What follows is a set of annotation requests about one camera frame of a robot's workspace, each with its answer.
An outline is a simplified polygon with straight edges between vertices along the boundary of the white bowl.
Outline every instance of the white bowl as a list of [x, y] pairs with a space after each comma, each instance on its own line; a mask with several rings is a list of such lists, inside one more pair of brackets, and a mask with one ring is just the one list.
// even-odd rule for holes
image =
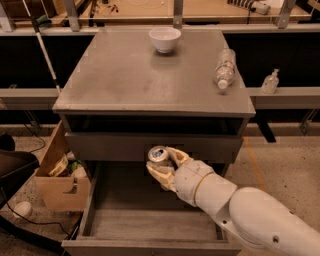
[[150, 30], [149, 36], [152, 45], [158, 52], [168, 53], [176, 47], [181, 37], [181, 32], [171, 27], [159, 27]]

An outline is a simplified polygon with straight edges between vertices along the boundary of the black cable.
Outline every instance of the black cable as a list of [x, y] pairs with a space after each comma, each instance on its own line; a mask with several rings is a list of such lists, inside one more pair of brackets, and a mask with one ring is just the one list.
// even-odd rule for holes
[[27, 130], [32, 134], [32, 136], [35, 136], [36, 138], [38, 138], [39, 140], [41, 140], [42, 143], [43, 143], [43, 145], [42, 145], [40, 148], [33, 149], [33, 150], [29, 151], [29, 152], [30, 152], [30, 153], [33, 153], [33, 152], [35, 152], [35, 151], [38, 151], [38, 150], [40, 150], [40, 149], [43, 149], [43, 148], [46, 146], [46, 142], [45, 142], [42, 138], [40, 138], [38, 135], [36, 135], [33, 131], [31, 131], [30, 128], [29, 128], [26, 124], [23, 124], [23, 125], [24, 125], [24, 126], [27, 128]]
[[5, 202], [6, 202], [6, 205], [8, 206], [10, 211], [12, 211], [16, 215], [18, 215], [20, 218], [22, 218], [22, 219], [24, 219], [24, 220], [26, 220], [29, 223], [34, 224], [34, 225], [59, 225], [61, 230], [67, 235], [67, 237], [70, 236], [70, 234], [67, 231], [64, 230], [64, 228], [62, 227], [62, 224], [60, 222], [34, 222], [34, 221], [28, 220], [27, 218], [21, 216], [19, 213], [17, 213], [15, 210], [13, 210], [11, 208], [11, 206], [9, 205], [9, 202], [7, 200], [7, 196], [6, 196], [5, 192], [4, 192], [3, 186], [1, 186], [1, 193], [3, 195], [3, 198], [4, 198]]

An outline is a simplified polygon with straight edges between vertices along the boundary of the plastic water bottle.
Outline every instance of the plastic water bottle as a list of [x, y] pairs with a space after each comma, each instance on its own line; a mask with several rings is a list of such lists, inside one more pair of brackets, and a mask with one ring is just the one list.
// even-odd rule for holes
[[223, 49], [214, 73], [214, 82], [221, 90], [225, 90], [233, 82], [235, 69], [236, 53], [231, 49]]
[[279, 84], [278, 72], [279, 69], [274, 69], [272, 74], [264, 79], [263, 84], [261, 86], [261, 90], [264, 93], [272, 94], [276, 91], [277, 86]]

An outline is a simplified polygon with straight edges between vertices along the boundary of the table top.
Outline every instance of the table top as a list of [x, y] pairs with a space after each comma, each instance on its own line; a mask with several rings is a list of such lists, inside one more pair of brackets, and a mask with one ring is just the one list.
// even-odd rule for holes
[[255, 110], [236, 71], [222, 92], [213, 82], [219, 30], [183, 29], [174, 51], [160, 54], [150, 28], [98, 32], [58, 97], [58, 113], [251, 117]]

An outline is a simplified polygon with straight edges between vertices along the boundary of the cardboard box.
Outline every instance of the cardboard box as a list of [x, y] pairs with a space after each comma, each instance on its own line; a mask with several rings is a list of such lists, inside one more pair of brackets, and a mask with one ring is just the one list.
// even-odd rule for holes
[[40, 167], [36, 170], [34, 178], [49, 210], [83, 211], [91, 188], [89, 179], [48, 176], [56, 162], [69, 151], [64, 134], [64, 127], [60, 122], [39, 158]]

